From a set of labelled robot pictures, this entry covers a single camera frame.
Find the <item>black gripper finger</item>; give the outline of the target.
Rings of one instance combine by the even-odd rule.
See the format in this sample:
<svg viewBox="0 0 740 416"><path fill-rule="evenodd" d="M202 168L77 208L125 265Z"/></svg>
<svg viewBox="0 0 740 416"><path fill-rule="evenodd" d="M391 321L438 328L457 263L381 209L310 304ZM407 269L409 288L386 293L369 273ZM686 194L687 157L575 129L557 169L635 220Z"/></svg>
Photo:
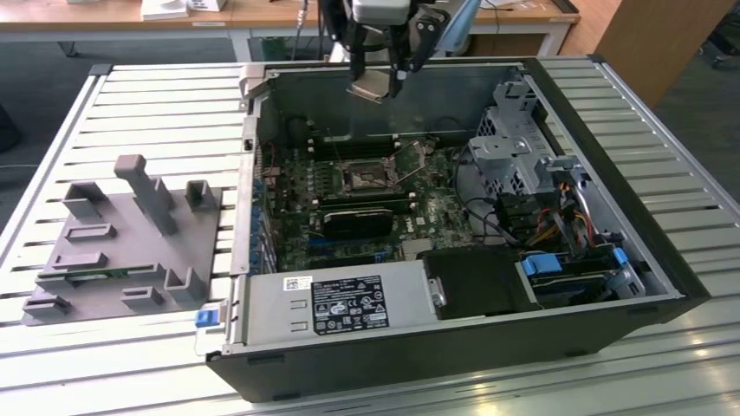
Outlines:
<svg viewBox="0 0 740 416"><path fill-rule="evenodd" d="M365 48L367 30L354 20L351 1L323 0L321 16L329 38L338 42L349 55L351 81L359 80L365 70Z"/></svg>
<svg viewBox="0 0 740 416"><path fill-rule="evenodd" d="M399 93L407 73L421 68L439 41L449 21L445 10L421 8L421 13L406 23L391 25L385 30L387 62L387 97Z"/></svg>

